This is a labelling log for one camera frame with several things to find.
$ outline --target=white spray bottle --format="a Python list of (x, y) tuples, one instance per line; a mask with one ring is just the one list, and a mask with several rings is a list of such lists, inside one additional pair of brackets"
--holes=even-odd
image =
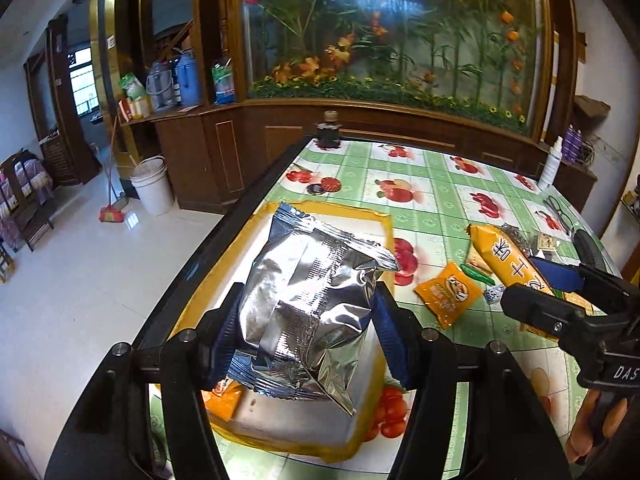
[(551, 148), (549, 155), (546, 158), (545, 169), (542, 170), (542, 176), (538, 181), (538, 187), (540, 189), (546, 189), (551, 186), (558, 174), (560, 168), (560, 162), (562, 161), (562, 137), (556, 139), (556, 143)]

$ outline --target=brown bottle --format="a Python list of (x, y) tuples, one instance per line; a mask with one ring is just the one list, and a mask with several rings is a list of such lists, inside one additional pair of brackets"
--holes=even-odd
[(318, 147), (340, 148), (338, 112), (328, 110), (324, 113), (324, 123), (318, 124)]

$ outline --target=broom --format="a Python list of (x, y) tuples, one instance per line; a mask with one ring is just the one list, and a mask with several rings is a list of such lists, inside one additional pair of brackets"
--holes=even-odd
[(109, 184), (107, 185), (107, 194), (109, 195), (109, 205), (100, 209), (100, 215), (98, 216), (100, 222), (124, 222), (124, 214), (122, 213), (122, 211), (111, 205), (111, 168), (113, 167), (113, 144), (116, 138), (116, 128), (118, 127), (119, 121), (120, 116), (116, 113), (116, 117), (113, 120), (113, 128), (111, 130), (111, 149), (109, 152), (109, 164), (107, 166), (107, 179), (109, 180)]

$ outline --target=purple bottle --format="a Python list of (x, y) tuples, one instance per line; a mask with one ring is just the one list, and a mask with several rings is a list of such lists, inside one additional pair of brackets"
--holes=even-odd
[(580, 130), (575, 130), (571, 124), (564, 134), (564, 142), (562, 143), (562, 158), (573, 164), (578, 158), (580, 148), (582, 147), (582, 134)]

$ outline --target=wooden cabinet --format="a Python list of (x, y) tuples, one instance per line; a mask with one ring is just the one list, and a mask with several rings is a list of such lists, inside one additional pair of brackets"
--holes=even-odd
[[(345, 135), (413, 144), (540, 176), (546, 151), (527, 137), (466, 120), (388, 105), (317, 100), (249, 100), (196, 108), (155, 122), (180, 207), (226, 212), (287, 146), (314, 133), (326, 110)], [(596, 178), (563, 163), (557, 188), (580, 211)]]

